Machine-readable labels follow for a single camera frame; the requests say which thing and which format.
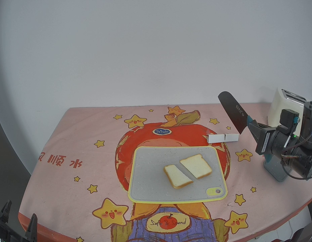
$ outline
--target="white wall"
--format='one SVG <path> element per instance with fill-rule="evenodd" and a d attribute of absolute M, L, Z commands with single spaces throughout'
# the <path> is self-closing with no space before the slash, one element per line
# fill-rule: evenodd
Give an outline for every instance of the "white wall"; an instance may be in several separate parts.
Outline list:
<path fill-rule="evenodd" d="M 312 0 L 0 0 L 0 121 L 32 172 L 69 107 L 312 99 Z"/>

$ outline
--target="cartoon girl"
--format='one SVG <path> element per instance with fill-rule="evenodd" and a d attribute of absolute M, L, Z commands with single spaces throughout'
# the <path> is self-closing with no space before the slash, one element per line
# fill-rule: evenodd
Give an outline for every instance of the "cartoon girl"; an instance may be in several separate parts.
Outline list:
<path fill-rule="evenodd" d="M 140 146 L 187 147 L 208 146 L 207 135 L 214 131 L 189 123 L 188 117 L 181 124 L 166 125 L 171 133 L 157 135 L 154 130 L 164 123 L 149 123 L 135 127 L 120 140 L 115 157 L 118 179 L 128 191 L 134 151 Z M 230 172 L 230 154 L 225 143 L 211 144 L 217 149 L 225 179 Z M 132 216 L 125 226 L 113 225 L 113 242 L 226 242 L 229 228 L 223 219 L 211 219 L 203 203 L 192 204 L 141 204 L 134 203 Z"/>

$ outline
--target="red apple illustration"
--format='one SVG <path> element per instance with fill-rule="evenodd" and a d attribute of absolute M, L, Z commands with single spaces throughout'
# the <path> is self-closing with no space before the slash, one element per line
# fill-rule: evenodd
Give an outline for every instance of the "red apple illustration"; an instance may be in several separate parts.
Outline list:
<path fill-rule="evenodd" d="M 172 127 L 161 127 L 163 123 L 149 123 L 144 127 L 134 127 L 126 132 L 118 143 L 115 154 L 115 167 L 120 183 L 128 191 L 135 149 L 140 146 L 179 147 L 208 146 L 207 135 L 216 134 L 209 128 L 197 124 L 182 124 Z M 153 131 L 162 128 L 171 133 L 157 135 Z M 218 156 L 225 179 L 230 172 L 230 154 L 225 143 L 214 143 L 218 146 Z"/>
<path fill-rule="evenodd" d="M 159 220 L 159 226 L 162 229 L 172 229 L 175 228 L 177 225 L 177 219 L 172 217 L 172 214 L 170 213 L 170 215 L 166 215 L 166 216 L 162 216 Z"/>

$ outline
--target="cable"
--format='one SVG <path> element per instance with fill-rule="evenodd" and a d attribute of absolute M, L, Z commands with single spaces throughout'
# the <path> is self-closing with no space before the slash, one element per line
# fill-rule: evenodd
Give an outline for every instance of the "cable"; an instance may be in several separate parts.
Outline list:
<path fill-rule="evenodd" d="M 310 156 L 298 156 L 298 155 L 283 155 L 283 153 L 286 152 L 286 151 L 288 151 L 288 150 L 290 150 L 290 149 L 292 149 L 292 148 L 296 148 L 296 147 L 302 145 L 303 143 L 307 142 L 308 139 L 311 138 L 311 136 L 312 136 L 312 132 L 310 133 L 310 135 L 309 135 L 305 140 L 301 141 L 300 143 L 297 143 L 297 144 L 295 144 L 294 146 L 287 147 L 287 148 L 283 149 L 283 150 L 281 151 L 281 156 L 282 156 L 283 158 L 287 158 L 287 159 L 291 159 L 291 158 L 300 158 L 300 157 L 310 157 Z M 285 169 L 285 164 L 284 164 L 284 162 L 283 162 L 283 161 L 281 161 L 281 162 L 282 162 L 282 163 L 281 163 L 282 169 L 284 170 L 284 172 L 285 172 L 288 176 L 290 176 L 290 177 L 292 177 L 292 178 L 294 178 L 294 179 L 297 179 L 297 180 L 309 180 L 309 179 L 312 178 L 312 176 L 311 176 L 311 177 L 306 177 L 306 178 L 305 178 L 305 177 L 296 177 L 296 176 L 293 176 L 293 175 L 289 174 L 289 173 L 287 172 L 287 170 Z"/>
<path fill-rule="evenodd" d="M 282 166 L 282 169 L 284 170 L 284 172 L 285 172 L 288 176 L 290 176 L 290 177 L 292 177 L 292 178 L 294 178 L 294 179 L 298 179 L 298 180 L 308 180 L 308 179 L 311 179 L 311 178 L 312 178 L 312 176 L 311 176 L 311 177 L 296 177 L 296 176 L 293 176 L 293 175 L 291 175 L 291 174 L 289 174 L 289 173 L 287 172 L 287 170 L 286 170 L 285 167 L 284 167 L 284 164 L 282 164 L 281 166 Z"/>
<path fill-rule="evenodd" d="M 281 155 L 282 155 L 284 152 L 286 152 L 286 151 L 288 151 L 288 150 L 290 150 L 290 149 L 292 149 L 292 148 L 296 148 L 296 147 L 298 147 L 298 146 L 300 146 L 300 145 L 306 143 L 306 142 L 308 141 L 308 139 L 311 138 L 311 136 L 312 136 L 312 132 L 310 133 L 310 135 L 309 135 L 305 140 L 301 141 L 300 143 L 297 143 L 297 144 L 295 144 L 294 146 L 287 147 L 287 148 L 283 149 L 283 150 L 281 151 Z"/>

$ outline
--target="black knife blade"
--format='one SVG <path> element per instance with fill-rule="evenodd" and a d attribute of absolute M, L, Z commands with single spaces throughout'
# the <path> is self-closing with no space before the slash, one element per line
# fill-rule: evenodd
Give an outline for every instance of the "black knife blade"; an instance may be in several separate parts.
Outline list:
<path fill-rule="evenodd" d="M 218 95 L 218 99 L 221 102 L 224 110 L 228 114 L 232 123 L 241 134 L 244 128 L 247 126 L 248 114 L 231 95 L 230 92 L 223 91 Z"/>

